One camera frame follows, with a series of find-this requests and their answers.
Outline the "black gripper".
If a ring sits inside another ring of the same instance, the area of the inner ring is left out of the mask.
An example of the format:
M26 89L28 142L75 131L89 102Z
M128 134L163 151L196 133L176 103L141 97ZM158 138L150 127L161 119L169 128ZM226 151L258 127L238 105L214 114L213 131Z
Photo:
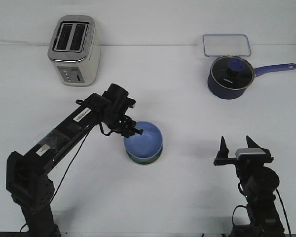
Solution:
M259 148L266 151L265 148L260 147L255 143L249 135L246 135L246 142L248 148ZM272 163L273 157L263 157L263 156L252 156L242 160L237 160L236 158L228 158L229 149L226 146L224 137L221 137L220 149L214 159L215 166L232 164L235 166L237 178L241 183L246 183L253 171L258 167L263 167L265 163Z
M123 133L123 137L129 138L136 134L142 135L143 129L135 128L136 122L125 113L128 108L134 108L136 101L128 97L128 92L121 86L112 83L102 96L109 100L103 110L103 118L100 122L100 131L104 133L102 123L109 129L109 133Z

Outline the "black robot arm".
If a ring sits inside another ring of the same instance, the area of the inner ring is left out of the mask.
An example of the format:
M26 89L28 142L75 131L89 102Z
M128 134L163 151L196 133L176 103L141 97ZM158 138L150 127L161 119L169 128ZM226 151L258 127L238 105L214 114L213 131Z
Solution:
M238 149L234 158L221 138L220 149L214 159L215 166L234 165L239 179L238 190L245 197L249 224L238 225L232 221L231 237L284 237L284 227L274 201L280 180L277 173L266 163L274 158L268 149L260 147L246 136L248 147Z
M79 107L44 136L24 155L14 151L6 165L6 189L25 218L28 237L59 237L51 201L55 194L48 173L95 127L106 125L111 133L130 137L142 134L136 122L125 113L136 101L128 92L112 83L102 94L77 100Z

